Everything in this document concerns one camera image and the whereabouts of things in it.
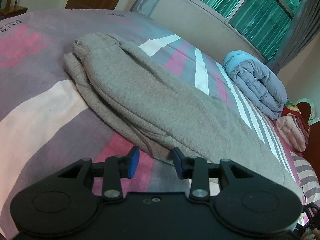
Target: window frame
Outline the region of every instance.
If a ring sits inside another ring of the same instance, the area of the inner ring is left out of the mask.
[[[260,56],[260,59],[262,59],[264,61],[264,63],[267,63],[269,61],[244,35],[242,35],[241,32],[239,32],[236,28],[234,28],[232,25],[229,24],[229,21],[231,20],[231,18],[235,15],[235,13],[239,10],[239,8],[246,2],[246,0],[240,0],[239,3],[237,4],[237,6],[232,11],[232,13],[228,16],[228,18],[225,18],[224,16],[222,16],[220,13],[215,11],[210,6],[206,5],[201,0],[189,0],[189,1],[196,4],[202,10],[204,10],[205,12],[211,14],[212,16],[214,16],[215,18],[217,18],[218,20],[223,22],[228,28],[230,28],[240,38],[242,38],[242,40],[244,40]],[[294,13],[290,9],[290,7],[284,2],[284,0],[275,0],[275,1],[280,5],[280,7],[284,10],[284,12],[292,20]]]

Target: window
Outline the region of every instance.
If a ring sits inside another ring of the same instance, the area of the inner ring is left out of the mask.
[[[200,0],[225,18],[270,60],[288,29],[300,0]]]

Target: metal screw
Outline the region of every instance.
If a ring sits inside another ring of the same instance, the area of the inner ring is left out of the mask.
[[[195,197],[201,198],[207,196],[208,192],[204,189],[195,189],[192,194]]]
[[[120,192],[115,189],[108,189],[104,192],[104,195],[109,198],[116,198],[120,196]]]
[[[151,200],[152,200],[153,202],[160,202],[160,201],[161,201],[161,199],[158,198],[158,197],[154,197],[154,198],[152,198]]]

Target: bed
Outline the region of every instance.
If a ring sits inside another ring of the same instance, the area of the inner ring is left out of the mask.
[[[114,10],[29,12],[0,22],[0,232],[7,239],[18,232],[9,206],[20,190],[81,158],[103,162],[126,155],[133,146],[88,108],[62,68],[74,39],[95,32],[132,41],[184,82],[223,99],[303,189],[302,176],[312,169],[310,164],[279,136],[219,63],[152,18]],[[140,152],[135,177],[122,179],[122,186],[124,194],[187,192],[190,181],[179,180],[173,166]],[[216,195],[218,185],[210,183],[210,191]],[[101,194],[99,179],[93,192]]]

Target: folded gray blanket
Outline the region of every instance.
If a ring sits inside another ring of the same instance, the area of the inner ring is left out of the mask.
[[[218,163],[229,158],[302,197],[290,174],[220,98],[183,83],[138,46],[116,35],[75,40],[64,68],[92,110],[156,159],[169,150]]]
[[[275,74],[251,54],[235,50],[226,55],[223,67],[250,101],[271,120],[278,119],[287,92]]]

